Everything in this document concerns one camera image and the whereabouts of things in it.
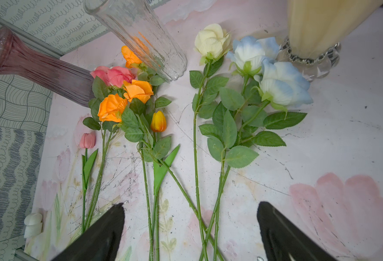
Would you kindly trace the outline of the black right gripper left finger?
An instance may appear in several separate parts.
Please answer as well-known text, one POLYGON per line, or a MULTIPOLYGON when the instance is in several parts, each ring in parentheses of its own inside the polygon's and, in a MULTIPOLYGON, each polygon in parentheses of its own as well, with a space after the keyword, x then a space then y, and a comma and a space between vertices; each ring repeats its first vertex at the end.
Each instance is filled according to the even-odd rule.
POLYGON ((124 224, 123 204, 115 204, 54 260, 114 261, 120 246, 124 224))

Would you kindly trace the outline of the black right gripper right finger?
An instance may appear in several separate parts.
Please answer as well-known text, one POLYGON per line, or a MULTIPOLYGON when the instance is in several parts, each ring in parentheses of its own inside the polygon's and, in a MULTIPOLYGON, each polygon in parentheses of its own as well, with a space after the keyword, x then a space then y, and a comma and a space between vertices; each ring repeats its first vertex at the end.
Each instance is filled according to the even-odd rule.
POLYGON ((336 261, 269 202, 259 203, 257 220, 269 261, 336 261))

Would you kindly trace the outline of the pink tulip flower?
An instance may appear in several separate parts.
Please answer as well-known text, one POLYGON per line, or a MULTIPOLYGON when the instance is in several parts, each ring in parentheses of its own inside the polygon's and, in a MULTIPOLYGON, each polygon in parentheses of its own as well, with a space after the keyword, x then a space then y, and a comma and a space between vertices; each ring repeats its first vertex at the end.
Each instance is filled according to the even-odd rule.
POLYGON ((82 155, 82 233, 84 233, 86 230, 86 193, 89 185, 91 170, 98 154, 98 150, 96 150, 89 156, 88 150, 92 149, 95 144, 96 135, 94 133, 83 134, 79 144, 80 148, 85 149, 85 154, 82 155))

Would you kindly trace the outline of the orange rose large stem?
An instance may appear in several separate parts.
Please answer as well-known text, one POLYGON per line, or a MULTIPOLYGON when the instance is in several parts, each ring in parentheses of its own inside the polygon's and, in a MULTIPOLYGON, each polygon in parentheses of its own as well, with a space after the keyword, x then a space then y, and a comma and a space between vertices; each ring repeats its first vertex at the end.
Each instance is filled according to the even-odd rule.
POLYGON ((83 215, 82 215, 82 231, 85 232, 91 225, 96 204, 98 202, 103 171, 106 166, 106 156, 110 142, 117 132, 117 124, 121 122, 121 115, 127 107, 128 101, 120 97, 118 94, 108 95, 103 101, 95 99, 93 106, 98 107, 98 119, 87 117, 83 120, 83 124, 88 128, 100 131, 102 136, 102 155, 101 164, 96 178, 93 195, 90 206, 86 209, 86 199, 83 199, 83 215))

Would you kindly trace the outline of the cream white rose stem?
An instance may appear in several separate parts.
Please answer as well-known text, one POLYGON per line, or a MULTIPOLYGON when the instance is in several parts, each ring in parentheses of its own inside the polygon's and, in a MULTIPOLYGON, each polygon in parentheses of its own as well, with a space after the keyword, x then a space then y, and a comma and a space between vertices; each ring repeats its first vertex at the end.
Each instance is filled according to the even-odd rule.
POLYGON ((192 100, 193 116, 193 157, 194 157, 194 171, 195 171, 195 195, 196 195, 196 209, 197 219, 199 222, 199 230, 202 244, 201 258, 204 261, 208 260, 207 244, 205 243, 205 228, 201 212, 200 202, 200 188, 199 188, 199 170, 198 170, 198 157, 197 157, 197 140, 196 140, 196 123, 197 115, 199 113, 199 106, 203 96, 203 86, 209 78, 208 74, 211 66, 217 63, 218 60, 223 59, 230 44, 231 36, 219 24, 211 24, 206 26, 203 30, 199 31, 194 42, 195 50, 201 55, 200 65, 206 67, 205 72, 190 71, 190 84, 197 89, 197 93, 192 100))

